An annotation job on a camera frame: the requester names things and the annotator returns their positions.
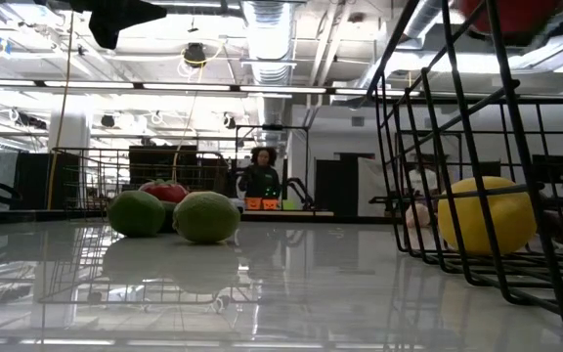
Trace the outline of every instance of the ball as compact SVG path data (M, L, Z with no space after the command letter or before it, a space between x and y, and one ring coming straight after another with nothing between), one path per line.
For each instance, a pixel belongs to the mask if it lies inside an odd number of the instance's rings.
M108 205L110 225L130 238L155 236L162 227L164 214L162 202L142 191L125 191Z
M469 18L482 0L457 0L456 7ZM562 4L562 0L497 0L498 19L503 34L537 32ZM488 12L482 11L472 28L489 34Z
M216 243L231 237L240 222L232 201L214 192L187 195L173 212L173 228L196 243Z
M422 203L415 203L414 207L416 208L416 215L418 216L418 225L420 227L426 227L429 225L429 221L431 221L431 216L429 215L429 209L425 204ZM406 211L406 226L409 229L413 229L416 227L414 224L414 213L411 206Z
M516 185L500 177L485 176L483 181L488 190ZM475 179L459 181L452 185L452 190L454 194L477 191ZM522 248L536 234L534 209L527 193L488 196L488 203L501 254ZM455 209L466 252L492 254L479 198L456 198ZM438 202L438 227L445 241L457 248L454 222L446 199Z

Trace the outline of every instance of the ceiling pipe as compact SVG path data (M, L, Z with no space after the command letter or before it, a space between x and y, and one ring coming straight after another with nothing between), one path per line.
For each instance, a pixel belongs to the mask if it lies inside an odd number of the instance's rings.
M294 4L275 1L244 1L241 3L247 22L249 57L253 60L288 61L292 55L292 23ZM253 80L258 85L288 85L292 67L285 63L257 63L251 66ZM285 120L285 99L257 98L259 124L288 125ZM261 136L265 145L276 146L279 133Z
M329 42L329 37L331 35L331 30L333 29L333 22L335 21L336 10L338 9L337 2L330 2L326 13L326 22L321 33L321 38L319 39L319 46L317 47L317 54L315 56L314 63L312 64L312 70L310 71L310 78L308 79L308 86L316 83L317 74L319 73L319 68L321 67L321 61L323 60L323 55L325 54L325 49L327 48L327 43Z
M399 49L414 49L421 50L424 45L425 34L431 29L431 27L439 19L442 11L442 0L419 0L416 9L411 14L410 21L404 29L401 40L397 48ZM379 42L387 42L386 30L382 31L382 35L379 36ZM372 65L370 65L358 78L355 80L351 86L355 88L368 88L370 81L374 77L380 64L380 53L378 53L378 59L375 60ZM387 70L384 72L386 77L390 75L392 70Z

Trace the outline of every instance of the black wire basket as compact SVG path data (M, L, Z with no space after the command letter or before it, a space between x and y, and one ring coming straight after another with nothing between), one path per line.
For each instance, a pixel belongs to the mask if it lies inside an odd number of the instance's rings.
M384 182L388 197L381 198L386 209L397 217L406 217L406 208L411 210L414 226L394 227L397 247L401 252L414 258L419 258L426 264L438 266L449 274L461 274L473 286L493 286L500 290L502 297L512 304L537 305L550 312L558 314L563 321L563 246L556 248L557 242L563 242L563 197L553 181L551 181L552 196L541 195L540 173L533 163L530 145L535 139L541 142L543 161L553 163L552 151L547 142L551 136L562 135L562 131L545 130L543 123L543 107L548 105L562 105L563 97L524 97L516 94L519 82L512 79L503 36L499 29L498 7L496 0L480 1L472 16L456 31L451 30L449 1L443 1L442 18L445 28L446 46L436 55L429 66L423 68L420 76L406 89L403 97L392 99L387 97L386 76L383 73L385 65L394 53L402 37L403 31L413 13L418 1L409 1L404 8L401 19L394 29L381 61L381 67L373 78L368 89L368 98L375 100L375 114L378 131L378 141L381 150L381 161ZM484 12L487 12L492 27L492 41L500 68L502 86L496 92L483 97L465 94L462 81L457 71L457 57L455 42ZM452 70L455 96L445 99L439 94L432 94L429 85L431 68L445 55L448 55ZM415 97L411 92L422 88L420 95ZM446 123L440 124L436 108L442 104L457 106L458 115ZM429 129L421 130L416 127L414 114L417 108L423 106L428 114ZM501 117L500 130L482 130L471 123L473 113L483 109L498 110ZM535 111L538 126L536 129L525 128L520 109ZM409 129L402 128L402 110L407 114ZM508 168L511 180L515 186L487 189L483 179L483 162L480 161L480 147L476 141L481 135L498 136L498 142L507 151L507 160L499 162L499 169ZM411 146L405 146L404 137L411 136ZM444 136L456 136L458 144L457 161L451 161L446 155ZM406 190L413 189L411 178L406 171L411 153L422 155L423 145L433 144L432 166L436 169L439 179L439 195L431 196L428 186L423 158L418 159L421 170L420 178L426 196L410 195ZM467 149L468 155L462 152ZM458 179L451 176L450 167L458 168L459 179L463 170L471 172L476 185L476 191L468 193L454 193L452 184ZM510 254L501 254L498 244L497 224L493 223L489 198L497 195L513 193L527 193L531 201L534 217L538 225L536 240L530 241L523 249ZM458 222L455 207L457 198L477 198L481 205L481 213L492 255L473 255L466 251L464 237ZM455 228L455 246L448 246L441 238L436 216L430 216L429 229L420 229L420 218L416 210L416 203L423 203L429 214L435 214L436 200L444 199L451 211ZM549 226L548 212L556 214L554 224Z

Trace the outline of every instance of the curly hair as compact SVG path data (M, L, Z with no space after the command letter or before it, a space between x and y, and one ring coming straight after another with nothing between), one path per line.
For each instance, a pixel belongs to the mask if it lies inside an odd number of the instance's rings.
M251 150L251 162L257 163L258 162L258 155L260 152L266 151L269 154L269 165L274 166L275 161L278 159L278 152L275 148L271 147L256 147Z

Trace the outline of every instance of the green ball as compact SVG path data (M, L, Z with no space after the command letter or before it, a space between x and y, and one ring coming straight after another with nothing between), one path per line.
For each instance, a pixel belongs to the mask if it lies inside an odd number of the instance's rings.
M108 206L112 228L130 238L155 236L162 227L164 214L162 202L142 191L125 191Z
M187 195L173 212L173 228L188 241L216 243L238 228L240 212L232 201L214 192Z

